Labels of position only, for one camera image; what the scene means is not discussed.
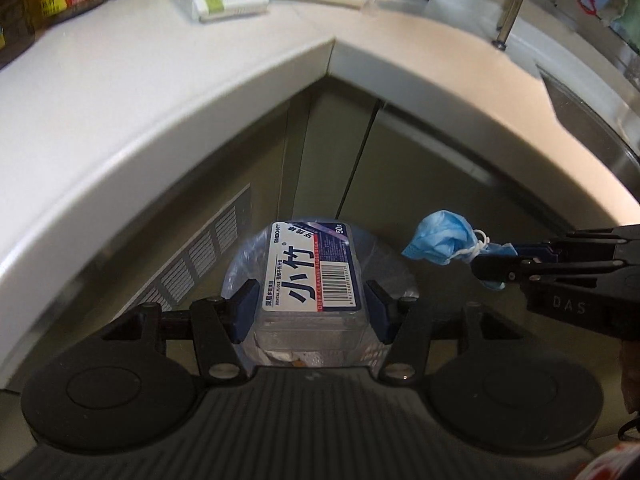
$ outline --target faucet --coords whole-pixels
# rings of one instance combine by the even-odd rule
[[[507,48],[507,38],[511,33],[511,29],[513,28],[513,24],[516,22],[516,18],[518,17],[518,13],[520,12],[520,7],[522,6],[522,2],[524,0],[510,0],[507,5],[507,9],[504,13],[504,17],[501,21],[501,25],[498,25],[500,32],[498,33],[498,37],[491,42],[491,44],[499,49],[506,50]]]

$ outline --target blue face mask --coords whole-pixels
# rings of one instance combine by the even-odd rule
[[[478,254],[517,256],[511,244],[492,244],[481,230],[475,230],[460,215],[437,211],[423,219],[414,238],[402,251],[412,260],[429,260],[437,265],[449,265],[451,260],[470,263]],[[485,283],[489,288],[504,288],[504,283]]]

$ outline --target barcode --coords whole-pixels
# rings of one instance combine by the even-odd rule
[[[349,264],[320,262],[322,303],[331,306],[355,306]]]

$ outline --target black ribbed surface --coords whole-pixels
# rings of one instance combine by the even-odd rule
[[[147,448],[78,456],[38,446],[7,480],[540,480],[517,460],[441,430],[412,390],[364,368],[260,368],[209,390],[171,436]]]

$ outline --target white ear loop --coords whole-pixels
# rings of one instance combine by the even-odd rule
[[[482,235],[482,241],[478,240],[477,244],[475,244],[473,247],[469,247],[468,249],[460,249],[459,251],[456,251],[450,256],[451,260],[456,256],[460,256],[461,254],[471,254],[471,259],[473,260],[476,256],[478,256],[478,254],[480,254],[480,251],[482,251],[482,249],[489,245],[489,237],[484,234],[484,231],[481,231],[480,229],[474,229],[474,233]]]

